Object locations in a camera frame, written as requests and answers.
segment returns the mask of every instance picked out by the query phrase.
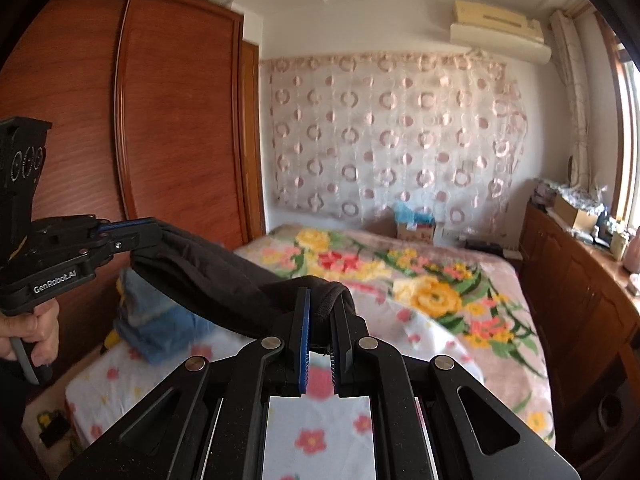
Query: black fabric bag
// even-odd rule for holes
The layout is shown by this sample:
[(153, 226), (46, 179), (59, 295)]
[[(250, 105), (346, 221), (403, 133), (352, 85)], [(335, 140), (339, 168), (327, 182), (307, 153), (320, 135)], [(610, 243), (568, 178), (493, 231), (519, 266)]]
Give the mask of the black fabric bag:
[(311, 290), (310, 344), (331, 337), (329, 314), (338, 300), (355, 313), (349, 289), (315, 276), (283, 280), (272, 272), (170, 224), (158, 221), (162, 243), (131, 253), (142, 278), (198, 316), (233, 332), (260, 338), (275, 319), (293, 310), (300, 286)]

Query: window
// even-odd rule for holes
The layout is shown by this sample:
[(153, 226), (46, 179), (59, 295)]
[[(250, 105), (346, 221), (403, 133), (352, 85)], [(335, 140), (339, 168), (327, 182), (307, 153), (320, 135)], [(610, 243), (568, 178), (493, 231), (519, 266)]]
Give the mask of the window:
[(618, 108), (618, 166), (611, 215), (640, 226), (640, 73), (620, 40), (596, 13), (613, 74)]

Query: floral bedspread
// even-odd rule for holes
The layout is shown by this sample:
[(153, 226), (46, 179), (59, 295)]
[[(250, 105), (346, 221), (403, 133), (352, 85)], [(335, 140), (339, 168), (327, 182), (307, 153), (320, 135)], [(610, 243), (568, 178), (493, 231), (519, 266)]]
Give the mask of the floral bedspread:
[[(456, 359), (475, 361), (489, 391), (555, 443), (543, 351), (516, 273), (503, 259), (297, 225), (281, 226), (236, 252), (284, 278), (312, 274), (343, 282), (357, 291), (358, 311), (366, 293), (380, 308), (404, 305), (397, 313), (401, 322), (415, 321), (414, 311), (427, 314), (467, 349), (468, 356)], [(376, 335), (375, 327), (369, 331)], [(420, 344), (407, 334), (409, 344)]]

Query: wooden cabinet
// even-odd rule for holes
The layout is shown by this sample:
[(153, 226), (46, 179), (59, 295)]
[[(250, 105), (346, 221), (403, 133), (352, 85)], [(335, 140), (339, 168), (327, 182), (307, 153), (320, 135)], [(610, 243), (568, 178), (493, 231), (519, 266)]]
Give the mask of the wooden cabinet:
[[(51, 0), (0, 72), (0, 116), (53, 123), (34, 218), (155, 216), (246, 243), (241, 31), (205, 0)], [(126, 264), (58, 298), (57, 375), (111, 329)]]
[(620, 266), (608, 253), (575, 240), (531, 205), (520, 247), (522, 289), (545, 347), (561, 418), (616, 358), (638, 311), (612, 275)]
[(570, 254), (563, 267), (558, 269), (558, 284), (549, 293), (549, 303), (539, 310), (546, 342), (554, 358), (563, 355), (575, 341), (595, 294), (587, 269), (575, 255)]
[(605, 286), (595, 294), (586, 322), (558, 361), (563, 403), (574, 404), (612, 362), (625, 339), (615, 302)]
[(555, 227), (548, 224), (542, 212), (533, 210), (527, 214), (522, 232), (522, 288), (527, 303), (539, 315), (552, 308), (551, 294), (564, 273), (566, 255), (562, 252), (562, 230)]

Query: small box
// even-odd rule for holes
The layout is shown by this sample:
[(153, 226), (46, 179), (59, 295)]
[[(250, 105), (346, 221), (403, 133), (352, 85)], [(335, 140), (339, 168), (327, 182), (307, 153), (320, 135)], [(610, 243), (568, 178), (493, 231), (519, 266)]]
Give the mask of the small box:
[(398, 239), (405, 242), (424, 242), (433, 245), (436, 224), (416, 224), (415, 230), (407, 229), (407, 224), (398, 224)]
[(593, 227), (598, 221), (598, 215), (587, 213), (586, 211), (575, 208), (560, 194), (556, 195), (554, 211), (562, 220), (567, 222), (569, 227), (573, 229), (580, 229), (587, 233), (593, 231)]

